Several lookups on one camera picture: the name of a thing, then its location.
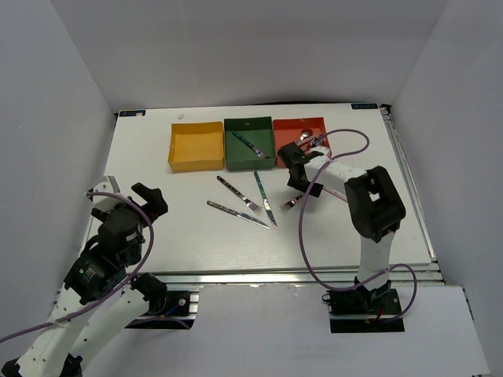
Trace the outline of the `teal handled fork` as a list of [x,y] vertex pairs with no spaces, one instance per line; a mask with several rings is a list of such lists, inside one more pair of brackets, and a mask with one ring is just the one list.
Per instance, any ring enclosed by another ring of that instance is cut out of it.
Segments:
[[265,152],[262,152],[257,147],[255,147],[247,138],[243,135],[239,134],[235,130],[231,131],[231,134],[236,137],[239,141],[241,141],[244,145],[250,148],[260,159],[271,159]]

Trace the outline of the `pink handled fork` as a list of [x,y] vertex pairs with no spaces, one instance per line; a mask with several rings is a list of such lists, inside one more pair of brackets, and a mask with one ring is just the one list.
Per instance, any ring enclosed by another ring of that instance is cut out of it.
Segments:
[[287,213],[289,210],[291,210],[302,198],[304,197],[304,194],[300,194],[295,196],[293,199],[281,204],[279,206],[279,209],[281,210],[282,213]]

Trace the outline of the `black patterned handle knife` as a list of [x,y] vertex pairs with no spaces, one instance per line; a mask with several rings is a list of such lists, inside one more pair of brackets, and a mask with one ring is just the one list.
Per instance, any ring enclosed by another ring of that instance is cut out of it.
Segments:
[[258,218],[254,218],[254,217],[252,217],[252,216],[250,216],[248,214],[245,214],[243,212],[238,212],[236,210],[230,209],[228,207],[225,207],[225,206],[223,206],[221,204],[215,203],[215,202],[210,201],[210,200],[207,201],[207,205],[209,207],[212,207],[212,208],[215,208],[217,210],[220,210],[221,212],[224,212],[224,213],[229,214],[231,216],[234,216],[236,218],[240,218],[242,220],[249,221],[249,222],[251,222],[251,223],[253,223],[255,225],[261,226],[261,227],[263,227],[265,229],[269,228],[269,226],[267,224],[265,224],[264,222],[260,221]]

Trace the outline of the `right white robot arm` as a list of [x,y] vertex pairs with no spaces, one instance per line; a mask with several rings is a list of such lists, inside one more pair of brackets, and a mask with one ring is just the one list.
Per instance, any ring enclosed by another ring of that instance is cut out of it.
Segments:
[[391,289],[388,266],[391,244],[406,216],[398,191],[384,167],[350,167],[332,162],[328,149],[316,147],[304,152],[291,142],[278,151],[288,168],[287,186],[318,198],[328,186],[345,196],[351,222],[361,237],[360,262],[355,284],[355,305],[373,313]]

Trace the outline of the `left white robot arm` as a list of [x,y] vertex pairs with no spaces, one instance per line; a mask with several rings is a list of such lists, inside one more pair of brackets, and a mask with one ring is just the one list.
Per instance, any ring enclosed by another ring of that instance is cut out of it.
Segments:
[[84,363],[139,315],[158,313],[166,287],[140,275],[153,248],[153,223],[168,212],[158,188],[138,182],[132,190],[145,202],[124,196],[111,177],[86,193],[91,215],[100,222],[64,278],[47,322],[35,326],[36,340],[4,364],[4,376],[77,376]]

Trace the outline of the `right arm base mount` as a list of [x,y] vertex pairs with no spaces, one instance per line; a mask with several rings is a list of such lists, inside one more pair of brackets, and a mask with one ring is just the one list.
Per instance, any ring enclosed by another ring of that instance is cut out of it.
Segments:
[[332,334],[399,333],[405,331],[398,292],[388,281],[375,297],[365,287],[327,291],[321,300],[329,309]]

